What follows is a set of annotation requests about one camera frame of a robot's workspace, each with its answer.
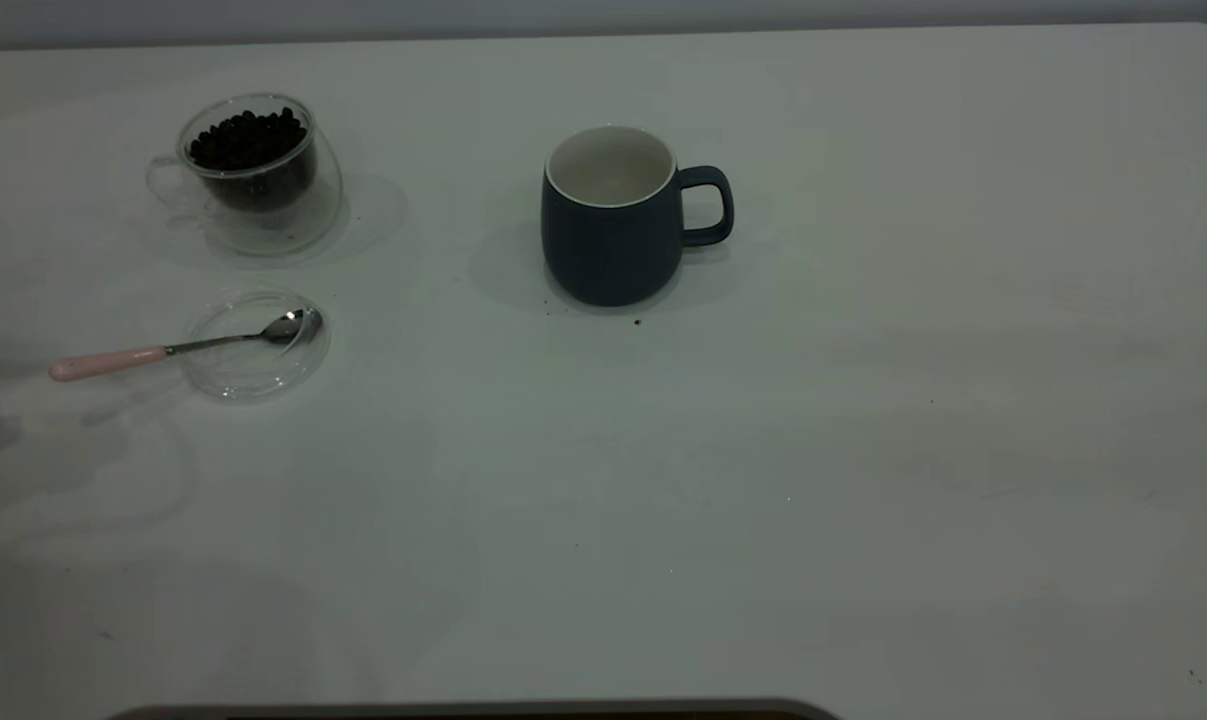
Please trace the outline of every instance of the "glass cup handle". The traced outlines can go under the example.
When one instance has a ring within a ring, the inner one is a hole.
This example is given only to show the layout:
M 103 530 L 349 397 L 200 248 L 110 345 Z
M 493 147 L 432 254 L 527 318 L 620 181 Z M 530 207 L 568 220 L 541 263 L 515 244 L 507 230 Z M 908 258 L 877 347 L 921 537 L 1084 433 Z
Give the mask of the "glass cup handle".
M 159 174 L 165 168 L 181 169 L 181 160 L 176 156 L 158 156 L 158 158 L 150 160 L 150 165 L 145 169 L 145 186 L 174 213 L 193 213 L 189 200 L 182 195 L 179 187 L 159 181 Z

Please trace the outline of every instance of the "wall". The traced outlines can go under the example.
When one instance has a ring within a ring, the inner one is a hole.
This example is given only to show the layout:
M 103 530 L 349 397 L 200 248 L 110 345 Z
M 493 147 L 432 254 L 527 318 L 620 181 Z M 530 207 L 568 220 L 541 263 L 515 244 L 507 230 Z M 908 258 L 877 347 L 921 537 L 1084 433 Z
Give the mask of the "wall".
M 1207 0 L 0 0 L 0 47 L 1207 19 Z

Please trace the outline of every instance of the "mug handle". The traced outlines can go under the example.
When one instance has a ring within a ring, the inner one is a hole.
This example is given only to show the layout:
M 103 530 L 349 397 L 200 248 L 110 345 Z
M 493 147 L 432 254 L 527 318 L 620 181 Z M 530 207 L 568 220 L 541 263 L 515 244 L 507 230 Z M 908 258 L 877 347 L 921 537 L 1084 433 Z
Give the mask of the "mug handle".
M 680 191 L 689 187 L 712 185 L 718 188 L 723 199 L 723 219 L 709 228 L 684 229 L 684 247 L 700 247 L 723 242 L 731 234 L 731 224 L 736 222 L 736 209 L 731 205 L 731 185 L 727 183 L 723 170 L 711 165 L 699 165 L 680 170 Z
M 181 191 L 158 182 L 158 174 L 168 168 L 181 169 L 181 160 L 176 156 L 158 156 L 158 158 L 150 160 L 145 168 L 145 187 L 148 187 L 150 192 L 154 193 L 154 197 L 158 197 L 159 201 L 163 201 L 174 213 L 189 213 L 189 201 L 183 199 Z

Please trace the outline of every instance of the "coffee beans in glass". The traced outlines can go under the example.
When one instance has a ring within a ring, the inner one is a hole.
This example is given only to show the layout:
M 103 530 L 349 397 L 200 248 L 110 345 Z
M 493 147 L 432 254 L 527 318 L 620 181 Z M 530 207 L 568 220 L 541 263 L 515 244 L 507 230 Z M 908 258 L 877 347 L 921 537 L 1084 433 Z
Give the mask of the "coffee beans in glass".
M 179 170 L 179 187 L 161 181 Z M 319 240 L 342 205 L 342 170 L 310 109 L 292 96 L 232 96 L 202 110 L 177 151 L 150 163 L 150 189 L 244 254 L 286 254 Z

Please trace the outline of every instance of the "dark blue mug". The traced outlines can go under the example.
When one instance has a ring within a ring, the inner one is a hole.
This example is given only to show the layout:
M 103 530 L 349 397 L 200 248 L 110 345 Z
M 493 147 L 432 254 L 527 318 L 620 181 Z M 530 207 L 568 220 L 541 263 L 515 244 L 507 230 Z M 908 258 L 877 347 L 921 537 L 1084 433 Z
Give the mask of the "dark blue mug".
M 686 229 L 682 191 L 712 185 L 723 219 Z M 576 133 L 546 160 L 540 193 L 540 245 L 554 279 L 590 305 L 629 305 L 664 287 L 684 247 L 722 242 L 731 233 L 731 187 L 722 170 L 680 170 L 665 142 L 636 128 Z

